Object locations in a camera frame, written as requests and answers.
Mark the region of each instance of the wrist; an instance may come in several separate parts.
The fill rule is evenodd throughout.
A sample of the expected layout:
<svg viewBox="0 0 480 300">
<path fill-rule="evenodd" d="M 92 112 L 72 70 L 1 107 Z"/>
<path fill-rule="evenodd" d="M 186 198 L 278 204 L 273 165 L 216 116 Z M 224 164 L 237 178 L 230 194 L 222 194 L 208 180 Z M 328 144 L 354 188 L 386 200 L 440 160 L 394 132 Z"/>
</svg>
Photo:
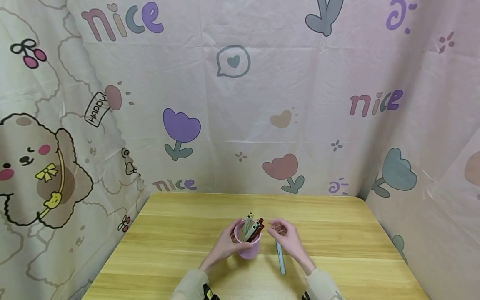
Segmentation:
<svg viewBox="0 0 480 300">
<path fill-rule="evenodd" d="M 307 253 L 305 253 L 304 255 L 301 255 L 297 259 L 297 262 L 299 263 L 301 268 L 305 271 L 307 276 L 310 276 L 310 274 L 312 274 L 313 271 L 315 271 L 315 269 L 317 268 L 317 266 L 315 265 L 315 263 Z"/>
<path fill-rule="evenodd" d="M 200 264 L 200 266 L 198 267 L 198 269 L 200 271 L 204 271 L 205 273 L 210 273 L 210 271 L 212 270 L 212 268 L 215 266 L 216 262 L 211 259 L 211 257 L 209 255 L 207 255 L 204 259 L 204 261 L 202 261 L 202 263 Z"/>
</svg>

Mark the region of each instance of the red marker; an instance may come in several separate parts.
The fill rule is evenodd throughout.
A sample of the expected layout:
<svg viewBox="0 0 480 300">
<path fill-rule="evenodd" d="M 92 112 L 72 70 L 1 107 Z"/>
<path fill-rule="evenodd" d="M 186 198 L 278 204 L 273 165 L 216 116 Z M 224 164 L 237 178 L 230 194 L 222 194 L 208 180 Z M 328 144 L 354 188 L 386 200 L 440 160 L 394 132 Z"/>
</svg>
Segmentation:
<svg viewBox="0 0 480 300">
<path fill-rule="evenodd" d="M 254 241 L 260 235 L 260 232 L 262 232 L 263 228 L 265 228 L 265 225 L 260 224 L 260 227 L 252 234 L 252 236 L 248 239 L 247 242 Z"/>
</svg>

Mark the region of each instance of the wooden table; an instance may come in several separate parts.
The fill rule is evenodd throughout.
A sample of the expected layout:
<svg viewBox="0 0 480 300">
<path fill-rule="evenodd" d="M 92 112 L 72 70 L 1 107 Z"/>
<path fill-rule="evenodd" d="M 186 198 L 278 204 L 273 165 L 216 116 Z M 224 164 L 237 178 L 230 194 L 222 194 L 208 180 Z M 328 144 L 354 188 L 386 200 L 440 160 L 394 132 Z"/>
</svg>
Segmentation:
<svg viewBox="0 0 480 300">
<path fill-rule="evenodd" d="M 359 198 L 164 192 L 148 200 L 84 300 L 170 299 L 220 231 L 249 211 L 294 223 L 307 252 L 347 300 L 428 299 Z M 281 276 L 275 240 L 264 231 L 259 256 L 228 258 L 209 275 L 210 286 L 226 300 L 299 300 L 304 272 L 287 255 L 285 265 L 287 276 Z"/>
</svg>

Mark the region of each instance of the hand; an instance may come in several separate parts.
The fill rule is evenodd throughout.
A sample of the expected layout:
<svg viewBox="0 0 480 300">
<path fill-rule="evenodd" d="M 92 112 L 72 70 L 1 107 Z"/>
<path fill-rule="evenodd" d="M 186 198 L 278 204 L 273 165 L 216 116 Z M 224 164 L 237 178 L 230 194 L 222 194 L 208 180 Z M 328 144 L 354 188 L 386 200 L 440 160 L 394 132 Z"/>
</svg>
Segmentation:
<svg viewBox="0 0 480 300">
<path fill-rule="evenodd" d="M 236 225 L 241 222 L 241 218 L 233 221 L 227 228 L 225 228 L 220 237 L 211 249 L 210 253 L 205 257 L 199 269 L 205 273 L 209 273 L 213 266 L 221 260 L 230 257 L 233 253 L 245 250 L 252 247 L 250 243 L 234 243 L 231 235 Z"/>
<path fill-rule="evenodd" d="M 305 251 L 295 226 L 282 218 L 269 223 L 271 227 L 267 230 L 268 233 L 300 264 L 305 273 L 310 275 L 317 267 Z"/>
</svg>

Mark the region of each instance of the sleeve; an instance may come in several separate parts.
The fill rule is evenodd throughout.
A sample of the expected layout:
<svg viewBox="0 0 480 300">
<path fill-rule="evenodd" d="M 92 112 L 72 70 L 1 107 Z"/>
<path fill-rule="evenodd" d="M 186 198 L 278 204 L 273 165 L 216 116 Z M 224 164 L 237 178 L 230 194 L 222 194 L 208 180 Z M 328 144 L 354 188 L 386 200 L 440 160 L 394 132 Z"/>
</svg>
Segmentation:
<svg viewBox="0 0 480 300">
<path fill-rule="evenodd" d="M 307 277 L 307 291 L 302 300 L 345 300 L 340 294 L 330 274 L 326 271 L 315 269 Z"/>
<path fill-rule="evenodd" d="M 191 270 L 173 291 L 171 300 L 204 300 L 204 284 L 208 276 L 200 270 Z"/>
</svg>

